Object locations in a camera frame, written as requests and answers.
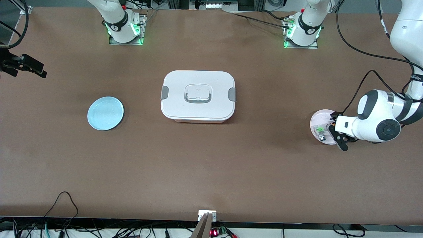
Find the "electronic component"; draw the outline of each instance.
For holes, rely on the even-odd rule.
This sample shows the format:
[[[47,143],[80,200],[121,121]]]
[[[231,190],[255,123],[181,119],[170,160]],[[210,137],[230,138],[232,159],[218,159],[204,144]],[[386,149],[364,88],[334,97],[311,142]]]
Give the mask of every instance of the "electronic component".
[[[325,141],[326,137],[324,136],[324,127],[323,126],[316,126],[314,127],[316,130],[317,136],[319,137],[320,141]]]
[[[210,230],[210,237],[218,237],[226,233],[225,227],[216,227]]]

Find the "mounting plate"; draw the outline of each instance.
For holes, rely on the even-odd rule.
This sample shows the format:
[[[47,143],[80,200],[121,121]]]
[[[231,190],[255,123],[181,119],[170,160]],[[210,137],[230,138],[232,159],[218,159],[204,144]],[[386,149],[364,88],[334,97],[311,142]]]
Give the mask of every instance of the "mounting plate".
[[[282,28],[282,31],[283,31],[283,47],[284,48],[295,48],[295,49],[298,49],[298,48],[301,48],[301,49],[317,49],[317,38],[314,40],[314,42],[311,45],[300,46],[300,45],[295,44],[288,37],[286,37],[286,35],[290,34],[290,31],[292,31],[292,29],[294,29],[293,26],[295,25],[294,15],[289,16],[289,18],[292,21],[285,22],[285,21],[282,20],[282,25],[290,27],[289,29]]]
[[[147,15],[140,15],[139,21],[135,21],[135,24],[140,23],[141,26],[137,27],[140,31],[140,34],[136,36],[133,40],[127,43],[119,43],[115,41],[111,35],[109,35],[109,44],[110,45],[142,45],[144,43],[144,35],[146,33],[146,22]]]
[[[213,216],[213,222],[217,221],[217,212],[214,210],[198,210],[198,221],[200,221],[201,217],[204,214],[211,213]]]

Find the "black cable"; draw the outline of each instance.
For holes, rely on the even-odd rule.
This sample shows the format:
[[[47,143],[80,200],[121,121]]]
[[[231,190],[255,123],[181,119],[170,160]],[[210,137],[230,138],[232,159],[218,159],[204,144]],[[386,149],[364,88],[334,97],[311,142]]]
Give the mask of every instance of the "black cable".
[[[154,238],[156,238],[156,233],[154,233],[153,226],[151,226],[151,231],[153,232]]]
[[[148,233],[148,236],[146,236],[146,238],[149,238],[149,236],[151,235],[151,229],[148,229],[150,232]]]
[[[142,9],[140,6],[144,6],[144,7],[148,7],[148,8],[150,8],[150,9],[153,9],[151,6],[148,6],[148,5],[144,5],[144,4],[141,4],[141,3],[136,3],[134,0],[128,0],[130,3],[133,3],[134,5],[136,5],[137,7],[139,7],[140,9]]]
[[[399,227],[399,226],[397,226],[397,225],[395,225],[395,226],[396,226],[396,228],[398,228],[398,229],[402,230],[403,232],[408,232],[408,231],[406,231],[406,230],[404,230],[404,229],[401,229],[401,227]]]
[[[9,2],[12,3],[12,4],[14,4],[17,8],[19,8],[19,10],[25,11],[25,9],[22,9],[21,6],[15,0],[9,0]]]
[[[341,228],[341,230],[343,231],[343,233],[341,233],[341,232],[339,232],[339,231],[337,231],[336,229],[335,229],[335,227],[339,227],[339,228]],[[366,235],[366,231],[364,231],[363,230],[363,234],[361,234],[361,235],[351,235],[351,234],[348,234],[347,232],[346,232],[346,230],[340,225],[340,224],[334,224],[333,226],[332,226],[332,229],[333,229],[333,231],[336,233],[336,234],[338,234],[338,235],[344,235],[346,238],[349,238],[350,236],[351,237],[358,237],[358,238],[360,238],[360,237],[363,237],[363,236],[365,236]]]
[[[14,33],[16,33],[19,37],[21,37],[21,33],[19,33],[17,30],[15,30],[15,28],[9,26],[8,24],[0,21],[0,24],[2,24],[4,27],[6,27],[7,29],[13,31]]]
[[[342,6],[344,2],[345,2],[345,0],[342,0],[342,1],[341,1],[341,4],[338,2],[338,3],[335,5],[335,7],[333,8],[333,13],[336,13],[336,11],[338,11],[338,6]]]
[[[75,229],[74,227],[79,227],[79,226],[70,226],[70,228],[71,228],[72,230],[75,230],[75,231],[80,232],[80,230],[77,230],[77,229]],[[79,228],[82,228],[82,229],[86,230],[85,232],[89,232],[89,233],[91,233],[92,235],[96,236],[97,238],[101,238],[101,237],[99,237],[96,233],[94,233],[94,231],[88,230],[88,229],[87,229],[87,228],[85,228],[85,227],[79,227]]]
[[[263,10],[261,10],[260,12],[265,12],[265,13],[268,13],[270,16],[272,16],[273,18],[275,18],[275,19],[278,19],[278,20],[281,20],[281,21],[283,21],[283,19],[284,18],[287,18],[287,17],[289,17],[290,15],[288,15],[288,16],[285,16],[285,17],[277,17],[276,15],[274,15],[271,11],[268,11],[268,10],[265,10],[265,9],[263,9]]]
[[[368,56],[373,56],[373,57],[383,58],[383,59],[390,59],[390,60],[395,60],[395,61],[399,61],[399,62],[404,62],[404,63],[407,63],[407,64],[412,64],[412,65],[416,66],[417,68],[419,68],[419,69],[423,70],[423,67],[421,67],[420,65],[415,64],[415,63],[413,63],[413,62],[410,62],[410,61],[407,61],[407,60],[403,60],[403,59],[399,59],[399,58],[393,58],[393,57],[388,57],[388,56],[382,56],[382,55],[375,55],[375,54],[367,53],[367,52],[365,52],[365,51],[362,51],[362,50],[359,50],[359,49],[355,48],[355,47],[354,47],[354,46],[352,46],[350,43],[348,43],[348,42],[346,41],[346,39],[344,38],[344,36],[342,35],[341,30],[340,30],[340,28],[339,28],[339,20],[338,20],[338,18],[339,18],[339,7],[340,7],[340,6],[339,6],[339,4],[338,4],[338,11],[336,12],[336,28],[337,28],[337,30],[338,30],[339,36],[341,37],[342,41],[343,41],[346,45],[348,45],[348,46],[349,46],[350,48],[352,48],[353,50],[358,51],[358,52],[360,52],[360,53],[362,53],[362,54],[365,54],[365,55],[368,55]]]
[[[364,78],[361,80],[360,84],[358,85],[357,90],[354,93],[354,96],[352,97],[351,101],[349,101],[348,105],[345,107],[345,109],[341,112],[341,115],[343,115],[345,113],[345,111],[351,106],[352,102],[354,101],[355,97],[358,94],[358,91],[360,90],[364,80],[366,79],[367,75],[370,74],[370,72],[372,72],[371,70],[369,70],[369,72],[366,73],[366,75],[364,76]]]
[[[97,229],[97,226],[96,226],[96,223],[94,222],[94,219],[91,218],[91,220],[93,221],[94,228],[96,229],[96,231],[99,234],[100,238],[103,238],[103,236],[101,235],[100,231]]]
[[[134,222],[132,222],[132,223],[131,223],[131,225],[133,225],[133,224],[135,224],[135,223],[139,222],[139,220],[122,220],[122,221],[118,221],[118,222],[116,222],[116,223],[113,223],[113,224],[107,225],[107,226],[105,226],[105,227],[98,228],[98,230],[107,229],[107,228],[109,228],[109,227],[112,227],[112,226],[114,226],[114,225],[117,225],[117,224],[122,223],[122,222],[125,222],[125,221],[134,221]]]
[[[59,193],[59,195],[57,196],[57,198],[56,198],[56,201],[53,203],[53,206],[46,212],[46,214],[44,214],[44,219],[46,218],[46,216],[49,214],[49,212],[54,208],[54,206],[56,205],[56,203],[57,203],[57,201],[59,200],[59,198],[60,198],[60,195],[62,195],[62,194],[67,194],[68,196],[69,196],[69,199],[71,200],[71,202],[72,202],[72,205],[75,207],[75,209],[77,210],[77,213],[73,216],[73,217],[71,217],[70,219],[68,219],[66,222],[65,222],[65,224],[63,224],[63,230],[64,229],[66,229],[68,226],[69,226],[69,224],[71,223],[71,220],[73,219],[73,218],[75,218],[77,215],[78,215],[78,213],[79,213],[79,210],[78,210],[78,207],[76,206],[76,204],[75,204],[75,202],[74,202],[74,200],[72,199],[72,196],[70,195],[70,193],[69,192],[67,192],[67,191],[63,191],[63,192],[61,192],[61,193]]]
[[[282,28],[285,28],[285,29],[289,29],[289,26],[283,26],[283,25],[278,25],[278,24],[271,23],[271,22],[265,22],[265,21],[262,21],[262,20],[259,20],[259,19],[256,19],[256,18],[247,17],[247,16],[236,14],[236,13],[232,13],[232,14],[233,15],[240,16],[240,17],[245,17],[247,19],[251,19],[251,20],[254,20],[254,21],[257,21],[257,22],[261,22],[261,23],[264,23],[264,24],[269,24],[269,25],[274,25],[274,26],[277,26],[277,27],[282,27]]]
[[[25,238],[28,238],[28,237],[31,238],[32,237],[31,232],[35,229],[36,226],[37,226],[37,224],[32,225],[31,230],[26,229],[28,231],[28,235]]]
[[[178,222],[178,227],[179,227],[179,226],[181,226],[182,228],[187,229],[188,231],[194,232],[193,230],[191,230],[191,229],[189,229],[189,228],[187,228],[187,227],[184,227],[183,225],[179,224],[179,222]]]
[[[19,1],[21,1],[22,4],[25,7],[25,27],[24,27],[24,30],[22,31],[21,36],[18,38],[18,40],[16,40],[15,43],[10,44],[10,45],[0,45],[0,47],[6,47],[8,49],[11,49],[11,48],[14,48],[14,47],[18,46],[21,43],[22,39],[25,37],[25,34],[26,34],[27,30],[28,30],[28,23],[29,23],[29,19],[28,19],[28,16],[29,16],[28,6],[27,6],[25,0],[19,0]]]
[[[66,233],[66,236],[67,236],[68,238],[70,238],[70,237],[69,237],[69,234],[68,234],[68,230],[66,230],[66,229],[65,229],[64,231],[65,231],[65,233]]]
[[[377,12],[379,13],[379,19],[380,19],[380,22],[382,23],[382,27],[383,27],[383,31],[385,32],[385,34],[386,34],[386,36],[388,37],[388,39],[390,39],[391,38],[391,36],[389,35],[389,33],[388,33],[388,31],[386,30],[386,26],[385,26],[385,21],[383,20],[383,17],[382,17],[382,10],[381,10],[381,4],[380,4],[380,0],[377,0]],[[407,59],[406,57],[404,57],[404,59],[407,61],[407,62],[410,62],[410,60],[409,59]],[[412,64],[409,64],[410,65],[410,67],[411,67],[411,72],[412,72],[412,74],[414,74],[414,67],[413,67],[413,65]]]
[[[408,82],[404,85],[404,87],[402,87],[402,89],[401,89],[401,93],[404,95],[405,94],[405,88],[411,83],[411,79],[410,80],[408,80]]]

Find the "cable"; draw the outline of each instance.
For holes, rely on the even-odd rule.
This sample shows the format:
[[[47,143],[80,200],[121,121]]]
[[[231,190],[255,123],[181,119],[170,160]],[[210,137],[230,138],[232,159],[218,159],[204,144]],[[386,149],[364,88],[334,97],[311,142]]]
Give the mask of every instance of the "cable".
[[[49,229],[47,229],[47,222],[44,223],[44,229],[46,230],[46,236],[47,236],[47,238],[50,238]]]
[[[94,222],[94,219],[91,218],[91,220],[93,221],[94,224],[94,228],[96,229],[96,231],[98,232],[100,238],[103,238],[102,234],[100,233],[100,231],[97,229],[96,223]]]
[[[15,43],[10,44],[10,45],[0,44],[0,48],[8,48],[8,49],[14,48],[14,47],[18,46],[21,43],[22,39],[25,37],[25,34],[27,32],[27,29],[28,29],[28,23],[29,23],[28,16],[29,16],[29,13],[28,13],[28,6],[27,6],[25,0],[20,0],[20,1],[22,2],[22,4],[25,7],[25,27],[24,27],[24,30],[22,31],[21,36],[18,38],[18,40],[16,40]]]
[[[358,91],[360,90],[364,80],[366,79],[367,75],[370,74],[370,72],[372,72],[372,70],[369,70],[369,72],[366,73],[366,75],[364,76],[364,78],[361,80],[360,84],[358,85],[357,90],[354,93],[354,96],[352,97],[351,101],[349,101],[348,105],[345,107],[345,109],[341,112],[341,115],[343,115],[345,113],[345,111],[351,106],[352,102],[354,101],[355,97],[358,94]]]
[[[226,233],[229,235],[230,238],[238,238],[231,230],[229,230],[226,226]]]
[[[339,231],[337,231],[336,229],[335,229],[335,227],[339,227],[339,228],[341,228],[341,230],[343,231],[343,233],[341,233],[341,232],[339,232]],[[350,236],[351,237],[358,237],[358,238],[360,238],[360,237],[363,237],[363,236],[365,236],[366,235],[366,231],[364,231],[363,230],[363,234],[361,234],[361,235],[351,235],[351,234],[348,234],[347,232],[346,232],[346,230],[340,225],[340,224],[334,224],[333,226],[332,226],[332,229],[333,229],[333,231],[336,233],[336,234],[338,234],[338,235],[344,235],[346,238],[349,238]]]
[[[70,226],[70,228],[71,228],[72,230],[75,230],[75,231],[78,231],[78,232],[83,232],[83,231],[80,231],[80,230],[75,229],[74,227],[79,227],[79,226]],[[96,236],[97,238],[101,238],[101,237],[99,237],[97,234],[95,234],[95,233],[94,233],[94,231],[90,231],[90,230],[88,230],[88,229],[87,229],[87,228],[85,228],[85,227],[79,227],[79,228],[85,229],[86,231],[84,231],[84,232],[89,232],[89,233],[91,233],[92,235]]]
[[[10,3],[14,4],[19,10],[25,11],[20,4],[18,4],[15,0],[9,0]]]
[[[282,27],[282,28],[285,28],[285,29],[289,29],[289,26],[278,25],[278,24],[271,23],[271,22],[265,22],[265,21],[262,21],[262,20],[259,20],[259,19],[256,19],[256,18],[247,17],[247,16],[236,14],[236,13],[231,13],[231,14],[237,15],[237,16],[240,16],[240,17],[245,17],[247,19],[251,19],[251,20],[254,20],[254,21],[257,21],[257,22],[261,22],[261,23],[264,23],[264,24],[269,24],[269,25],[274,25],[274,26],[277,26],[277,27]]]
[[[333,10],[334,10],[334,12],[333,13],[335,13],[335,12],[337,12],[338,11],[338,6],[342,6],[343,5],[343,3],[345,2],[345,0],[342,0],[342,2],[341,3],[337,3],[334,7],[333,7]]]
[[[14,33],[16,33],[19,37],[21,37],[21,33],[19,33],[17,30],[15,30],[15,28],[9,26],[8,24],[0,21],[0,24],[2,24],[4,27],[6,27],[7,29],[13,31]]]
[[[390,39],[391,37],[390,37],[390,35],[389,35],[389,33],[388,33],[388,30],[386,29],[386,26],[385,26],[385,21],[383,20],[383,17],[382,17],[382,10],[381,10],[381,4],[380,4],[380,0],[377,0],[377,12],[379,13],[379,19],[380,19],[380,22],[381,22],[381,24],[382,24],[382,27],[383,27],[383,30],[385,31],[385,34],[386,34],[386,36],[388,37],[388,39]],[[410,60],[409,59],[407,59],[406,57],[404,57],[404,59],[407,61],[407,62],[410,62]],[[411,67],[411,72],[412,72],[412,74],[414,74],[414,67],[413,67],[413,65],[412,64],[410,64],[409,63],[409,65],[410,65],[410,67]]]
[[[288,15],[288,16],[285,16],[285,17],[277,17],[277,16],[275,16],[271,11],[268,11],[268,10],[261,10],[260,12],[266,12],[266,13],[268,13],[270,16],[272,16],[273,18],[276,18],[276,19],[278,19],[278,20],[281,20],[281,21],[283,21],[283,19],[284,18],[287,18],[287,17],[289,17],[290,15]]]
[[[153,232],[154,238],[156,238],[156,233],[154,233],[153,226],[151,226],[151,231]]]
[[[63,230],[64,229],[66,229],[68,226],[69,226],[69,224],[71,223],[71,220],[73,219],[73,218],[75,218],[77,215],[78,215],[78,213],[79,213],[79,210],[78,210],[78,207],[76,206],[76,204],[75,204],[75,202],[74,202],[74,200],[72,199],[72,196],[69,194],[69,192],[67,192],[67,191],[63,191],[63,192],[61,192],[61,193],[59,193],[59,195],[57,196],[57,198],[56,198],[56,201],[53,203],[53,206],[46,212],[46,214],[44,214],[44,219],[46,218],[46,216],[49,214],[49,212],[54,208],[54,206],[56,205],[56,203],[57,203],[57,201],[59,200],[59,198],[60,198],[60,195],[62,195],[62,194],[67,194],[68,196],[69,196],[69,199],[71,200],[71,202],[72,202],[72,204],[73,204],[73,206],[75,207],[75,209],[77,210],[77,213],[73,216],[73,217],[71,217],[70,219],[68,219],[66,222],[65,222],[65,224],[63,224]]]
[[[388,31],[386,30],[385,22],[383,21],[383,18],[382,18],[382,10],[381,10],[381,6],[380,6],[380,0],[377,0],[377,11],[379,13],[380,23],[382,23],[383,30],[385,31],[385,34],[389,39],[390,36],[389,36]]]
[[[395,225],[395,226],[396,226],[396,228],[398,228],[398,229],[402,230],[403,232],[408,232],[408,231],[406,231],[406,230],[404,230],[404,229],[401,229],[401,227],[399,227],[399,226],[397,226],[397,225]]]
[[[190,232],[194,232],[193,230],[191,230],[191,229],[189,229],[189,228],[187,228],[187,227],[184,227],[183,225],[179,224],[179,222],[178,222],[178,227],[179,227],[179,226],[181,226],[182,228],[187,229],[187,230],[188,230],[188,231],[190,231]]]
[[[148,7],[150,9],[153,9],[151,6],[144,5],[144,4],[141,4],[141,3],[136,3],[134,0],[128,0],[128,1],[132,4],[134,4],[135,6],[137,6],[139,9],[142,9],[140,6],[144,6],[144,7]]]
[[[420,65],[415,64],[415,63],[413,63],[413,62],[410,62],[410,61],[407,61],[407,60],[403,60],[403,59],[399,59],[399,58],[393,58],[393,57],[388,57],[388,56],[382,56],[382,55],[375,55],[375,54],[367,53],[367,52],[365,52],[365,51],[359,50],[359,49],[355,48],[354,46],[352,46],[350,43],[348,43],[348,42],[346,41],[346,39],[345,39],[345,38],[344,38],[344,36],[342,35],[341,30],[340,30],[340,28],[339,28],[339,20],[338,20],[338,18],[339,18],[339,8],[340,8],[340,6],[339,6],[339,4],[338,4],[338,10],[337,10],[337,12],[336,12],[336,28],[337,28],[337,30],[338,30],[338,34],[339,34],[339,36],[341,37],[342,41],[343,41],[346,45],[348,45],[350,48],[352,48],[353,50],[358,51],[358,52],[360,52],[360,53],[362,53],[362,54],[368,55],[368,56],[373,56],[373,57],[383,58],[383,59],[390,59],[390,60],[395,60],[395,61],[404,62],[404,63],[407,63],[407,64],[412,64],[412,65],[416,66],[417,68],[419,68],[419,69],[423,70],[423,67],[421,67]]]

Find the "black clamp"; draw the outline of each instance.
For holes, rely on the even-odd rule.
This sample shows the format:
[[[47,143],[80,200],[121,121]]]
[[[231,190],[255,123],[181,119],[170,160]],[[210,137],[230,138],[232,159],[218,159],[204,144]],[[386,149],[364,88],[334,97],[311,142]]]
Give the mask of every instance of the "black clamp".
[[[16,56],[7,48],[0,48],[0,72],[5,72],[13,77],[18,75],[18,70],[29,71],[41,78],[46,78],[47,72],[43,70],[44,64],[27,54]]]
[[[298,17],[298,23],[299,26],[304,29],[305,34],[307,35],[313,35],[319,28],[321,27],[321,24],[318,26],[309,26],[302,20],[302,14]]]
[[[338,118],[338,116],[341,116],[341,112],[333,112],[331,114],[331,120],[336,122],[336,119]],[[327,127],[327,129],[329,130],[329,133],[331,134],[333,140],[335,141],[336,145],[338,146],[339,149],[341,149],[342,151],[347,151],[348,150],[348,146],[346,145],[347,143],[354,143],[356,141],[358,141],[358,139],[350,137],[346,134],[341,134],[337,131],[335,131],[335,125],[330,125]]]
[[[109,29],[111,29],[112,31],[121,31],[121,28],[126,25],[126,23],[128,22],[128,13],[126,11],[124,11],[125,15],[122,18],[122,20],[120,20],[117,23],[108,23],[106,21],[104,21],[106,23],[106,25],[109,27]]]

